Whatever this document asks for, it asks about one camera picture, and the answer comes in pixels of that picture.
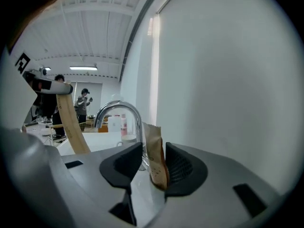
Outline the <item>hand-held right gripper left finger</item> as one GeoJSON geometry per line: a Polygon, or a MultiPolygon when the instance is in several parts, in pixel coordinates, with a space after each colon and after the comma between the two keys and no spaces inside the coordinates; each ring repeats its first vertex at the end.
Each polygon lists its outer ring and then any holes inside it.
{"type": "Polygon", "coordinates": [[[67,172],[63,196],[74,228],[136,228],[131,182],[142,150],[138,142],[83,154],[58,151],[67,172]]]}

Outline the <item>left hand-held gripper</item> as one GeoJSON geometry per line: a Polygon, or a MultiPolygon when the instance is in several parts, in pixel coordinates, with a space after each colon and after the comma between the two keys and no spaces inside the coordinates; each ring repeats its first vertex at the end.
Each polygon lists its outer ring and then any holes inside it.
{"type": "MultiPolygon", "coordinates": [[[[73,92],[73,87],[59,81],[35,79],[35,91],[68,95],[73,92]]],[[[0,58],[0,127],[20,129],[37,96],[13,65],[7,48],[4,48],[0,58]]]]}

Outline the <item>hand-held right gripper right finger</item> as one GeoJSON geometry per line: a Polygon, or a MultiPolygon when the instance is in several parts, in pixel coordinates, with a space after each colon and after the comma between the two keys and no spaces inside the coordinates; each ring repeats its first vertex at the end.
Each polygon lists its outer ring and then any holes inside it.
{"type": "Polygon", "coordinates": [[[170,185],[164,206],[145,228],[261,228],[279,194],[239,162],[166,143],[170,185]]]}

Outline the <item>beige cup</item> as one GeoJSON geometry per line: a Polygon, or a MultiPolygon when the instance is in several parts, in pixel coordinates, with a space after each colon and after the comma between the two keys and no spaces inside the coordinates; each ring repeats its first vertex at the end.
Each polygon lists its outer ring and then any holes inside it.
{"type": "Polygon", "coordinates": [[[127,134],[121,137],[121,140],[116,144],[116,147],[128,148],[136,143],[142,143],[142,141],[134,134],[127,134]]]}

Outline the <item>brown paper packet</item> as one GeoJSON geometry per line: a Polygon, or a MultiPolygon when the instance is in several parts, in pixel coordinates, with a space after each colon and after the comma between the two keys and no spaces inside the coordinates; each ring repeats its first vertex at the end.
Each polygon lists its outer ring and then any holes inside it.
{"type": "Polygon", "coordinates": [[[169,171],[165,162],[161,127],[143,123],[146,151],[152,183],[161,190],[169,185],[169,171]]]}

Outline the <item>chrome faucet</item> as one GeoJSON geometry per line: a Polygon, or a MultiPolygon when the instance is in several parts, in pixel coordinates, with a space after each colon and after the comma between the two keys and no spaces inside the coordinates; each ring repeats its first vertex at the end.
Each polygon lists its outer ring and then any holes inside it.
{"type": "Polygon", "coordinates": [[[126,101],[121,101],[121,100],[111,101],[103,105],[96,114],[94,127],[100,128],[102,126],[104,117],[107,115],[107,113],[116,108],[126,109],[133,114],[135,120],[136,140],[138,143],[139,142],[143,143],[143,125],[142,125],[142,118],[140,116],[140,113],[138,112],[135,106],[133,106],[131,103],[128,103],[126,101]]]}

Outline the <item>pink pump bottle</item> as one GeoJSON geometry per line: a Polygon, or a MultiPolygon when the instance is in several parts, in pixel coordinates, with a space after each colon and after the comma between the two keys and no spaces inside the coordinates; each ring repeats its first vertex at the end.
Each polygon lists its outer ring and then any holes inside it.
{"type": "Polygon", "coordinates": [[[126,136],[128,134],[128,125],[126,114],[122,114],[121,117],[121,136],[126,136]]]}

